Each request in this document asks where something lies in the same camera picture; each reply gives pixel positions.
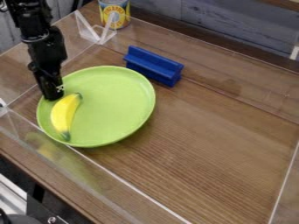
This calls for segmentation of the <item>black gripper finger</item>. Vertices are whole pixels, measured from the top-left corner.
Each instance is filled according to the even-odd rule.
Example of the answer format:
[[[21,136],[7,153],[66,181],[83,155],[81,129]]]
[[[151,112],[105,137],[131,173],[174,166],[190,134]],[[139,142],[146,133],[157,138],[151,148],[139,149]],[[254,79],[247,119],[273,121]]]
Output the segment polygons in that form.
[[[65,86],[62,77],[42,75],[39,77],[39,86],[42,89],[43,96],[47,100],[55,101],[65,95]]]

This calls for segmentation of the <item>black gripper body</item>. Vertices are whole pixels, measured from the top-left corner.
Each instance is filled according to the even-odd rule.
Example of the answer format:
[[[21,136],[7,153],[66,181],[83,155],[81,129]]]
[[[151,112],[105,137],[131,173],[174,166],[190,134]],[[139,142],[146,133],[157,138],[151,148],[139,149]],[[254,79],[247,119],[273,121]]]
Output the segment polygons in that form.
[[[33,59],[29,68],[34,75],[59,76],[62,62],[69,58],[62,30],[57,26],[46,30],[27,26],[23,30],[23,42],[29,45]]]

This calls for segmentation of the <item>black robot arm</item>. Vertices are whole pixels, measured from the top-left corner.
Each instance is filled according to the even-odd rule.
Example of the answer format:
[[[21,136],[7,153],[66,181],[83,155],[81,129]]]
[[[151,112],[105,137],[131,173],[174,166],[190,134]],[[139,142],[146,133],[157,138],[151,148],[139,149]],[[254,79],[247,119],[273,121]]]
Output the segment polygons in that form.
[[[33,71],[43,96],[55,101],[65,95],[62,62],[69,58],[62,30],[51,25],[53,9],[46,0],[0,0],[0,11],[9,11],[22,41],[29,46]]]

